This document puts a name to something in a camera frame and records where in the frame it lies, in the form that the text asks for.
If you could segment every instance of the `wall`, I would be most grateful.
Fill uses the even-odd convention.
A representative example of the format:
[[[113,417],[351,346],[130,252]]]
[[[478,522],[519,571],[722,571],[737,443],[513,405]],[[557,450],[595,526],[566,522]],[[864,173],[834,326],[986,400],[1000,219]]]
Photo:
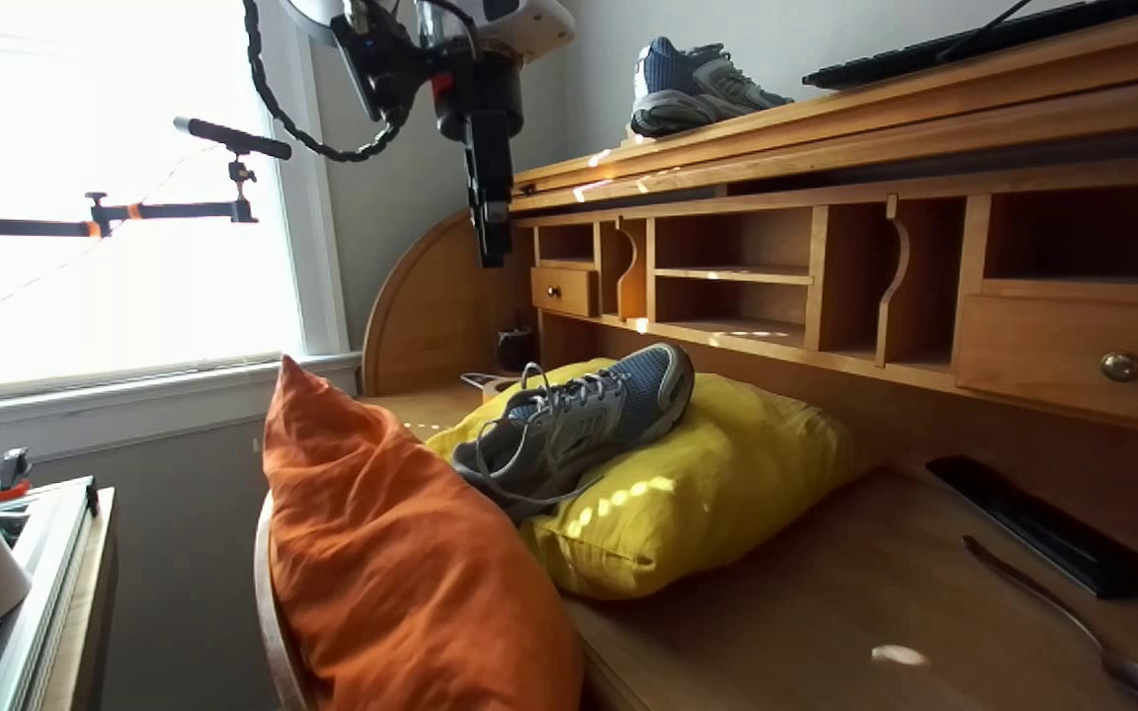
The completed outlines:
[[[34,466],[34,482],[113,485],[113,588],[93,705],[270,711],[254,611],[261,424],[203,426]]]

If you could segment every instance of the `desk surface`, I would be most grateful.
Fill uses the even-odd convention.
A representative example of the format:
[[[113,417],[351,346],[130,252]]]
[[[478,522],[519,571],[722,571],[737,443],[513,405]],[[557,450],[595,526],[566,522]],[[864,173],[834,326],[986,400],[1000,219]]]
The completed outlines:
[[[465,387],[374,400],[431,435]],[[1138,654],[1096,599],[920,475],[876,468],[745,561],[640,603],[567,599],[599,705],[1133,705],[1086,640],[964,551],[964,532]]]

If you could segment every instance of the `window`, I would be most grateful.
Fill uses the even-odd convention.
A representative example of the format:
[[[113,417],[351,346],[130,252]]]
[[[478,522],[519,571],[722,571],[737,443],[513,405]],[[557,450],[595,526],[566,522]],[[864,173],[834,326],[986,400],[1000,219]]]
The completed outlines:
[[[271,4],[261,23],[271,77],[291,76],[278,90],[309,123],[303,39]],[[91,188],[106,205],[233,201],[233,154],[172,117],[270,135],[241,4],[0,0],[0,217],[81,219]],[[303,148],[291,164],[261,154],[245,164],[258,223],[170,217],[113,219],[99,239],[0,237],[0,395],[342,352],[323,168]]]

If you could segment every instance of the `drawer knob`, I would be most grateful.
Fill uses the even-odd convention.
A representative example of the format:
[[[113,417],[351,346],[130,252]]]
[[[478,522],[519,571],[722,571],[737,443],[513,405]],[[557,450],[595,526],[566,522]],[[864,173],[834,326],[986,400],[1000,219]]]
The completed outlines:
[[[1105,352],[1105,356],[1098,356],[1098,372],[1114,383],[1130,383],[1130,380],[1138,380],[1138,356]]]

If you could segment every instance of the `white window frame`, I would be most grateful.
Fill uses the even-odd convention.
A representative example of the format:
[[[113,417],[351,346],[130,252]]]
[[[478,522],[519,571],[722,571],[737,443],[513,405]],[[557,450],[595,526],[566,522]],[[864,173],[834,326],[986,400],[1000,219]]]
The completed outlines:
[[[261,0],[265,67],[282,108],[295,125],[319,135],[315,71],[309,30]],[[329,198],[329,164],[313,148],[282,160],[283,223],[291,252],[291,291],[300,345],[291,360],[329,375],[341,391],[357,391],[358,356],[342,324],[341,252]],[[278,363],[208,363],[186,375],[125,375],[110,387],[67,387],[55,395],[0,400],[0,453],[29,446],[31,458],[75,458],[87,450],[149,443],[163,435],[261,417]]]

